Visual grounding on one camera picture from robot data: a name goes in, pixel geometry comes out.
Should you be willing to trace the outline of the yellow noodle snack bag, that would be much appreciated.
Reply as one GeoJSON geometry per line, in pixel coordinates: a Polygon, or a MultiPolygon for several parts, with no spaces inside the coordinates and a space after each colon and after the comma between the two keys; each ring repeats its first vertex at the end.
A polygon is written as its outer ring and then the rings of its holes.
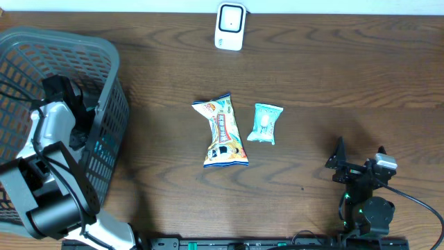
{"type": "Polygon", "coordinates": [[[212,133],[212,143],[208,146],[203,167],[248,166],[248,156],[239,134],[231,94],[209,101],[195,101],[191,106],[208,120],[212,133]]]}

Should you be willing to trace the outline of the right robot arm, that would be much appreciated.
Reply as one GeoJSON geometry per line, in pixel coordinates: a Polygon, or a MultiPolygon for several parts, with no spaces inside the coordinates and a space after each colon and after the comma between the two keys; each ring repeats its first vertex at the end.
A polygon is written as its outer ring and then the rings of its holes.
{"type": "Polygon", "coordinates": [[[375,156],[366,159],[365,163],[348,162],[345,142],[340,137],[325,167],[335,171],[334,182],[345,185],[339,202],[339,218],[344,222],[344,230],[338,236],[338,244],[343,248],[360,247],[367,240],[379,242],[388,235],[395,206],[376,197],[373,191],[396,175],[398,164],[395,158],[387,155],[385,148],[380,146],[375,156]]]}

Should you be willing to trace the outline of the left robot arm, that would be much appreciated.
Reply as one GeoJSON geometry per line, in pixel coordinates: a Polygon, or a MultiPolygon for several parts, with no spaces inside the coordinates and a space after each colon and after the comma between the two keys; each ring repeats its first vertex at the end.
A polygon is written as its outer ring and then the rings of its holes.
{"type": "Polygon", "coordinates": [[[112,152],[86,163],[96,112],[83,91],[69,81],[43,82],[44,98],[18,91],[13,99],[29,103],[31,129],[23,147],[1,165],[1,184],[19,221],[36,238],[79,241],[93,249],[145,249],[129,223],[101,209],[111,177],[112,152]]]}

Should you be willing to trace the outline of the teal wet wipes pack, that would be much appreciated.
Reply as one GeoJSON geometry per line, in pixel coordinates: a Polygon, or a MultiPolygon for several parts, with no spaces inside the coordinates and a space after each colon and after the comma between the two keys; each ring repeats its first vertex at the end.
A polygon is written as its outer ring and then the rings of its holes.
{"type": "Polygon", "coordinates": [[[283,107],[256,103],[253,129],[247,140],[270,142],[272,145],[275,145],[275,123],[283,110],[283,107]]]}

